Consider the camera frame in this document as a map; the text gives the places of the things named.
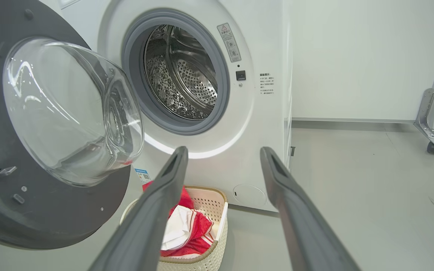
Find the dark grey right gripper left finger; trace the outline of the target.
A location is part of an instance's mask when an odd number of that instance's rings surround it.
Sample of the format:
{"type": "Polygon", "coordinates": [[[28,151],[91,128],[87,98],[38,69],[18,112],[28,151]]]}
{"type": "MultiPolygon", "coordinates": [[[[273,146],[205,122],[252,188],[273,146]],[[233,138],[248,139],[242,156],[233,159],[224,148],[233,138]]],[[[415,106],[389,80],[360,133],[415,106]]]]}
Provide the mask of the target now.
{"type": "Polygon", "coordinates": [[[176,148],[122,225],[90,267],[91,271],[155,271],[169,212],[181,198],[188,149],[176,148]]]}

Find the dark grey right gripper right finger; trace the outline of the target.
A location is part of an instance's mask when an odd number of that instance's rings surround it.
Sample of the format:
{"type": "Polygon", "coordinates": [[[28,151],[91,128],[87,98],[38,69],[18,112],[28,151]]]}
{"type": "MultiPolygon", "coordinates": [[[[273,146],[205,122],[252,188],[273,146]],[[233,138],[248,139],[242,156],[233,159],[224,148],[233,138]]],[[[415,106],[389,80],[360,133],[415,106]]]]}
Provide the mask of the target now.
{"type": "Polygon", "coordinates": [[[295,271],[358,271],[360,268],[276,152],[260,149],[270,203],[279,211],[295,271]]]}

